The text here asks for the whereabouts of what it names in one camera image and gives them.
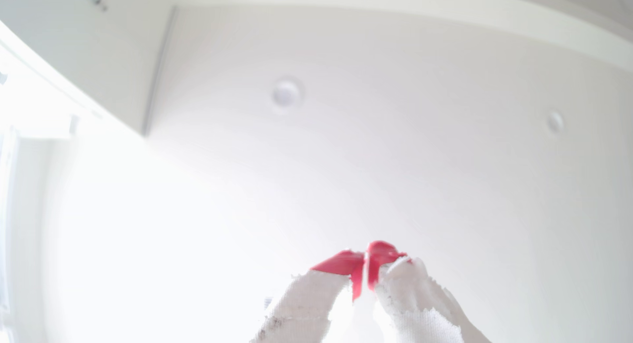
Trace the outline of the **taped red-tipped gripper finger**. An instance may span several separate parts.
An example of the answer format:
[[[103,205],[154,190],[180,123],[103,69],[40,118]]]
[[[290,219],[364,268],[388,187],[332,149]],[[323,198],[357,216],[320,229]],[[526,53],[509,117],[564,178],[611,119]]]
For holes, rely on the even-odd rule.
[[[365,253],[343,250],[293,276],[266,309],[253,342],[331,342],[362,292]]]
[[[375,241],[367,248],[367,269],[386,342],[490,342],[422,259]]]

